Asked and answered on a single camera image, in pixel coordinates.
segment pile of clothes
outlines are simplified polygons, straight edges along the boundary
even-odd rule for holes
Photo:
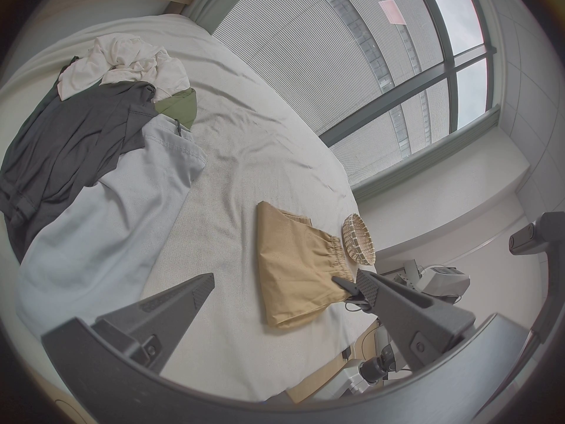
[[[16,312],[38,338],[139,300],[206,164],[180,60],[138,36],[97,38],[11,142],[0,211],[18,261]]]

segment woven basket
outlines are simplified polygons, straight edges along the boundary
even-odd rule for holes
[[[376,261],[375,246],[369,230],[361,217],[351,214],[343,222],[343,244],[349,257],[357,264],[373,265]]]

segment light gray pants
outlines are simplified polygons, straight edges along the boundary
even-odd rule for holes
[[[75,316],[92,324],[139,300],[206,164],[192,134],[171,118],[154,117],[142,131],[145,147],[123,154],[114,171],[84,187],[30,245],[16,312],[36,337]]]

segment dark gray garment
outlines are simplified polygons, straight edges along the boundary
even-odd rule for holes
[[[145,146],[141,128],[157,115],[147,82],[94,85],[61,102],[57,84],[10,144],[0,168],[0,211],[21,262],[37,233],[83,187]]]

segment crumpled white garment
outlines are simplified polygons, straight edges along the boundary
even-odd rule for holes
[[[59,75],[59,97],[64,101],[100,79],[101,84],[149,82],[156,88],[153,102],[190,88],[187,71],[179,59],[170,57],[164,47],[153,46],[128,33],[97,37],[88,55]]]

